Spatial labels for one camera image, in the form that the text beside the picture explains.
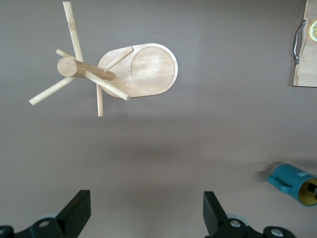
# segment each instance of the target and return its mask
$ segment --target oval wooden base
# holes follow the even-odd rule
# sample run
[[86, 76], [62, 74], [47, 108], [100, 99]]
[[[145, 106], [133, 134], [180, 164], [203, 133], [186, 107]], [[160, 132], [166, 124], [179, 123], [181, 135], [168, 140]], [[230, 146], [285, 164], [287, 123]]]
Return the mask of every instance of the oval wooden base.
[[[132, 47], [134, 52], [110, 69], [114, 73], [111, 84], [131, 97], [144, 97], [167, 91], [174, 84], [178, 73], [174, 54], [160, 44], [148, 43]], [[104, 68], [128, 48], [108, 52], [102, 57], [98, 67]], [[104, 90], [111, 96], [118, 97]]]

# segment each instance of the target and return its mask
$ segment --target wooden cylinder post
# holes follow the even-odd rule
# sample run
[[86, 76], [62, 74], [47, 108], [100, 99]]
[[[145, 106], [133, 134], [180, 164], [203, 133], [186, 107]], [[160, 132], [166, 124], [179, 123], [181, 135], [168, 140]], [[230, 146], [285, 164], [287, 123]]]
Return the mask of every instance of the wooden cylinder post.
[[89, 71], [102, 79], [114, 78], [111, 71], [105, 73], [102, 68], [71, 58], [61, 58], [57, 63], [57, 69], [65, 77], [85, 78], [85, 73]]

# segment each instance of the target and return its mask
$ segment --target circular recess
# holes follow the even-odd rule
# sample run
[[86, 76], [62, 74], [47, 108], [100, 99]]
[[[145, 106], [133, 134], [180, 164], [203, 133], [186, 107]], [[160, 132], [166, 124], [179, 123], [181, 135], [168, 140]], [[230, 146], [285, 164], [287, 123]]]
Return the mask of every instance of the circular recess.
[[170, 54], [159, 47], [140, 50], [131, 63], [134, 82], [146, 91], [167, 88], [175, 76], [175, 64]]

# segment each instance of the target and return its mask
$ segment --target metal handle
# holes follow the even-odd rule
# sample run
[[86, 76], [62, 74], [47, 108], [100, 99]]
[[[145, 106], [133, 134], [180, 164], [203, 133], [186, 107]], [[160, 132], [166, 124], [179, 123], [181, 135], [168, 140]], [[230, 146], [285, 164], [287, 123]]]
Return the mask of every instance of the metal handle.
[[299, 64], [300, 60], [299, 60], [299, 55], [301, 50], [299, 50], [298, 53], [296, 53], [296, 49], [297, 49], [297, 40], [298, 40], [298, 34], [299, 32], [304, 28], [304, 26], [306, 25], [306, 20], [303, 20], [299, 26], [299, 28], [297, 29], [297, 31], [295, 32], [294, 35], [294, 43], [293, 43], [293, 56], [294, 56], [294, 60], [295, 60], [295, 64]]

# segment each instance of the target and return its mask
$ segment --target wooden mug tree stand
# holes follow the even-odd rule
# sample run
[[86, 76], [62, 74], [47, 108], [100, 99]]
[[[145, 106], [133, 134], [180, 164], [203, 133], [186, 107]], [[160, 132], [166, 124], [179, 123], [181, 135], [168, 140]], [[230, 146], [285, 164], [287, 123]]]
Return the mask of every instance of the wooden mug tree stand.
[[84, 63], [71, 3], [65, 1], [63, 5], [75, 57], [59, 49], [56, 51], [63, 57], [58, 61], [57, 69], [65, 78], [29, 100], [32, 105], [76, 78], [87, 78], [97, 85], [98, 116], [102, 117], [102, 90], [127, 101], [130, 97], [163, 93], [173, 85], [178, 73], [177, 61], [174, 54], [160, 44], [149, 43], [110, 51], [101, 58], [98, 66]]

